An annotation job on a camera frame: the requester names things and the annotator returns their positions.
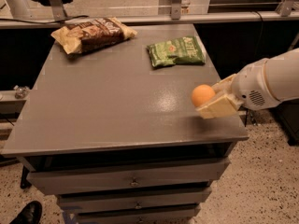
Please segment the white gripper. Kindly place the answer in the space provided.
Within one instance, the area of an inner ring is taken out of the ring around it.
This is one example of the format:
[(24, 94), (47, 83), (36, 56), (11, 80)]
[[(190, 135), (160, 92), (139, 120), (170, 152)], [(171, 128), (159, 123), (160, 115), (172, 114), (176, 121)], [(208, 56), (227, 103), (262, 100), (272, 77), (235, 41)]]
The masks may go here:
[(223, 118), (234, 115), (240, 106), (250, 110), (276, 107), (280, 101), (267, 85), (265, 68), (268, 59), (261, 59), (242, 68), (212, 86), (216, 95), (196, 107), (203, 119)]

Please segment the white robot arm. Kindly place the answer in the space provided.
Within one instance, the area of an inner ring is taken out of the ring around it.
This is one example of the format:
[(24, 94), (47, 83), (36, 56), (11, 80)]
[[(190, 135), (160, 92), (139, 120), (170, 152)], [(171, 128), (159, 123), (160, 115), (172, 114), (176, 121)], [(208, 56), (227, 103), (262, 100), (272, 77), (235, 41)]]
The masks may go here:
[(196, 108), (203, 119), (234, 115), (241, 106), (262, 110), (299, 98), (299, 49), (243, 67), (212, 86), (216, 95)]

